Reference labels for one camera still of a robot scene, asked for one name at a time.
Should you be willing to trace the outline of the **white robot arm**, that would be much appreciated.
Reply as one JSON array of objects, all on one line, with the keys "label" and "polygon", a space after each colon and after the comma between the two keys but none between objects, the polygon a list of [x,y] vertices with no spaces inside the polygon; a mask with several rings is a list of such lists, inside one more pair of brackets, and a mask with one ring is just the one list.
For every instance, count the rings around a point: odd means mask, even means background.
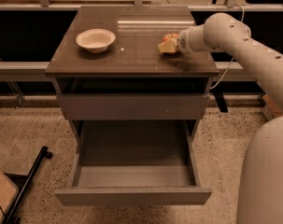
[{"label": "white robot arm", "polygon": [[[248,26],[226,13],[179,35],[166,35],[160,53],[226,52],[283,110],[283,54],[251,38]],[[252,137],[242,164],[236,224],[283,224],[283,116]]]}]

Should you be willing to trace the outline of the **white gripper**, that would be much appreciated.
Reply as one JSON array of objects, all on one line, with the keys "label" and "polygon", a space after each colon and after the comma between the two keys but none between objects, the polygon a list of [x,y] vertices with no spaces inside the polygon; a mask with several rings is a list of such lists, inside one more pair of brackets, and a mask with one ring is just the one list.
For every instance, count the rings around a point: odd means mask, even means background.
[{"label": "white gripper", "polygon": [[177,42],[167,40],[158,45],[160,53],[176,53],[178,49],[184,54],[208,51],[204,40],[204,26],[192,26],[179,33]]}]

